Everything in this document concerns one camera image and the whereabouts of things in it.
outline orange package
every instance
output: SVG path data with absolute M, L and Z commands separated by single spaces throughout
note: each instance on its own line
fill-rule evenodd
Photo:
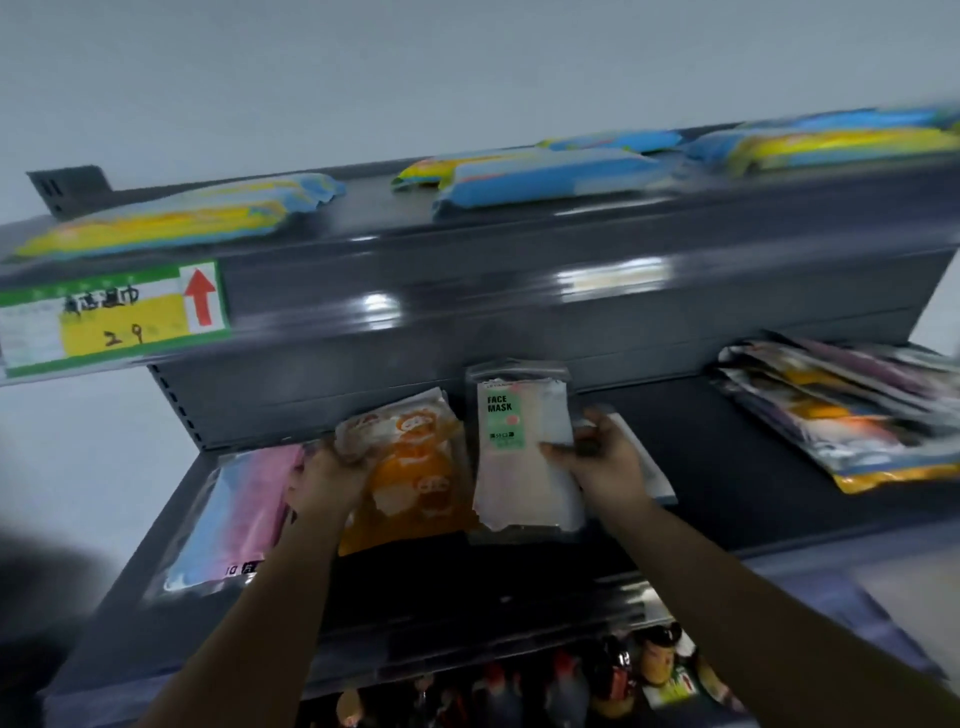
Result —
M 346 458 L 379 451 L 367 492 L 340 542 L 344 556 L 390 541 L 477 526 L 464 426 L 439 388 L 337 425 Z

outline hand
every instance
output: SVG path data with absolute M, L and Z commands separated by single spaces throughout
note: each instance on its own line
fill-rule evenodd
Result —
M 584 492 L 584 498 L 607 527 L 624 519 L 653 501 L 643 489 L 643 471 L 636 448 L 609 417 L 596 409 L 584 415 L 596 427 L 577 430 L 578 441 L 593 439 L 599 451 L 593 455 L 578 454 L 576 448 L 540 443 L 543 456 L 555 465 L 570 471 Z
M 302 469 L 290 473 L 287 504 L 298 519 L 333 519 L 338 528 L 342 527 L 363 496 L 374 460 L 368 453 L 362 460 L 347 463 L 333 443 L 324 440 L 306 456 Z

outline forearm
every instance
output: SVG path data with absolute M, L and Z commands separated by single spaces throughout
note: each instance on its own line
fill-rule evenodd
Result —
M 316 649 L 342 520 L 300 519 L 138 728 L 289 728 Z
M 808 609 L 644 501 L 608 528 L 761 724 L 960 724 L 934 681 Z

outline handwritten chinese characters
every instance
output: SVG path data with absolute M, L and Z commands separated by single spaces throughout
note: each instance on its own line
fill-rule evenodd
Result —
M 118 305 L 134 305 L 140 300 L 140 291 L 132 285 L 126 288 L 108 288 L 100 291 L 99 299 L 89 291 L 78 296 L 66 296 L 63 299 L 63 313 L 73 313 L 78 317 L 82 311 L 95 308 L 115 308 Z

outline red arrow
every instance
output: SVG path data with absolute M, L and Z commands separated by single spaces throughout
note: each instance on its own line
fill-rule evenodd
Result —
M 216 287 L 204 275 L 204 272 L 198 268 L 190 277 L 190 282 L 186 284 L 186 290 L 183 295 L 193 299 L 193 306 L 197 309 L 197 323 L 202 327 L 208 327 L 213 324 L 210 318 L 210 304 L 206 297 L 210 293 L 216 292 Z

